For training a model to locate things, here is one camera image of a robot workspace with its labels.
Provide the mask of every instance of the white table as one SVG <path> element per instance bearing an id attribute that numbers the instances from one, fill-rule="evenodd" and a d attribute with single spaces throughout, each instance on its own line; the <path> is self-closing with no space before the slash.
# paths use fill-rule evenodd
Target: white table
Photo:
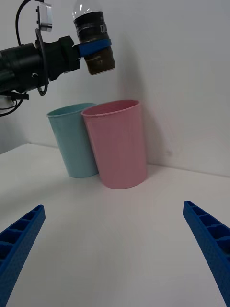
<path id="1" fill-rule="evenodd" d="M 223 307 L 182 216 L 191 200 L 230 225 L 230 178 L 149 166 L 112 190 L 69 178 L 58 149 L 0 156 L 0 231 L 39 204 L 46 221 L 7 307 Z"/>

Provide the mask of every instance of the bottle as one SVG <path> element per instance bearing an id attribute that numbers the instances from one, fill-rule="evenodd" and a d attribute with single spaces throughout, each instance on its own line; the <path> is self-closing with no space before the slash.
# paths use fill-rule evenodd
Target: bottle
<path id="1" fill-rule="evenodd" d="M 73 19 L 80 43 L 109 39 L 104 14 L 97 0 L 77 0 Z M 91 75 L 115 68 L 111 47 L 86 56 L 85 61 Z"/>

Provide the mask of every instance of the bottle label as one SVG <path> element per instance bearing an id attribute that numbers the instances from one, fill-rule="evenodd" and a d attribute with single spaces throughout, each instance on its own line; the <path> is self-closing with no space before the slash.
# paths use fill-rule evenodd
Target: bottle label
<path id="1" fill-rule="evenodd" d="M 103 12 L 82 15 L 74 20 L 80 43 L 109 39 Z"/>

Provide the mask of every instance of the blue cup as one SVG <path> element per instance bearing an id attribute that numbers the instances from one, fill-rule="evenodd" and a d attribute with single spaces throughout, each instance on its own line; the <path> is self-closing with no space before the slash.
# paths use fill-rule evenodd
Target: blue cup
<path id="1" fill-rule="evenodd" d="M 81 112 L 94 106 L 86 103 L 62 107 L 47 114 L 70 177 L 84 178 L 98 173 Z"/>

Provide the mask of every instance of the pink plastic cup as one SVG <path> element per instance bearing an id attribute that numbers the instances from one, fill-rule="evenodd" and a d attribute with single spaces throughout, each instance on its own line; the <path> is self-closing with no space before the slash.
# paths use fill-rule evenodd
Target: pink plastic cup
<path id="1" fill-rule="evenodd" d="M 146 178 L 146 153 L 139 101 L 119 100 L 82 112 L 100 177 L 112 189 Z"/>

